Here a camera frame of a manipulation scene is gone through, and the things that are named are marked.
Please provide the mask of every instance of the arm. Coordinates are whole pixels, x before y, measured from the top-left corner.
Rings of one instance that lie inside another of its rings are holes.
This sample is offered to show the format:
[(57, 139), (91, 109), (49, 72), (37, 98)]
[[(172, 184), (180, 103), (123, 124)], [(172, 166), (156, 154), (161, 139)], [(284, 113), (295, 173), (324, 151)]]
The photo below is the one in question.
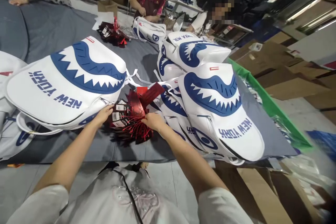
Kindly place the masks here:
[(212, 188), (221, 187), (228, 190), (204, 158), (165, 124), (160, 115), (149, 113), (142, 122), (158, 131), (167, 141), (183, 173), (192, 185), (197, 200), (202, 192)]
[(160, 15), (156, 15), (156, 16), (147, 16), (146, 20), (152, 23), (158, 23), (158, 21), (160, 20)]
[(59, 184), (68, 192), (74, 182), (76, 174), (93, 142), (97, 130), (113, 112), (113, 105), (103, 108), (98, 115), (82, 130), (70, 146), (49, 167), (40, 181), (37, 183), (35, 193), (47, 186)]

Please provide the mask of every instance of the floor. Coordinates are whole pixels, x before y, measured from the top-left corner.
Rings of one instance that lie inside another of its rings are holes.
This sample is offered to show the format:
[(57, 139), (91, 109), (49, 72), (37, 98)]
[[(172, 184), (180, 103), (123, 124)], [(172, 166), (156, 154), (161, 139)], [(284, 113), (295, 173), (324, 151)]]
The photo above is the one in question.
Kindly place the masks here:
[[(77, 9), (97, 13), (97, 7), (72, 1)], [(313, 108), (304, 98), (287, 101), (276, 100), (279, 107), (288, 115), (292, 122), (301, 130), (314, 145), (313, 140), (305, 133), (309, 130), (321, 130), (336, 134), (336, 126)], [(336, 180), (336, 165), (318, 147), (305, 153), (314, 158), (320, 173)], [(70, 192), (70, 200), (80, 195), (96, 177), (106, 163), (85, 163), (82, 165)], [(30, 195), (35, 184), (48, 169), (49, 165), (24, 165), (20, 168), (0, 166), (0, 224), (6, 223), (11, 214)], [(148, 173), (162, 194), (173, 202), (185, 215), (189, 223), (199, 223), (197, 202), (193, 189), (184, 176), (177, 162), (153, 164)]]

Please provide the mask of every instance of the red hang tag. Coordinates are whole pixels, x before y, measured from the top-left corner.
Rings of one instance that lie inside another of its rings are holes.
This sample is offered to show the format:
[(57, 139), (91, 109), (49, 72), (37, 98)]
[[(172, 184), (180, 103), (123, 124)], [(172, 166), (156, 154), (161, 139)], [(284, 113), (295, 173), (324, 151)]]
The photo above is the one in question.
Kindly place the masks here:
[(146, 108), (149, 104), (152, 103), (152, 101), (154, 101), (156, 97), (158, 97), (163, 92), (165, 92), (165, 89), (161, 87), (159, 83), (155, 83), (150, 89), (147, 90), (146, 93), (140, 97), (142, 106)]

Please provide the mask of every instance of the white wall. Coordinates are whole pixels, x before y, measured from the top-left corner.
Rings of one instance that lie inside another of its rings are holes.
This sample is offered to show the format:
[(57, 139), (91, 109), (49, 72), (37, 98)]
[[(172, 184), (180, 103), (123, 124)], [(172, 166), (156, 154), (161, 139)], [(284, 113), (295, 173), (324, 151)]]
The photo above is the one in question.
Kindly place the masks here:
[(299, 51), (306, 61), (321, 62), (324, 58), (329, 58), (328, 61), (332, 62), (336, 60), (335, 38), (336, 22), (289, 46), (289, 49)]

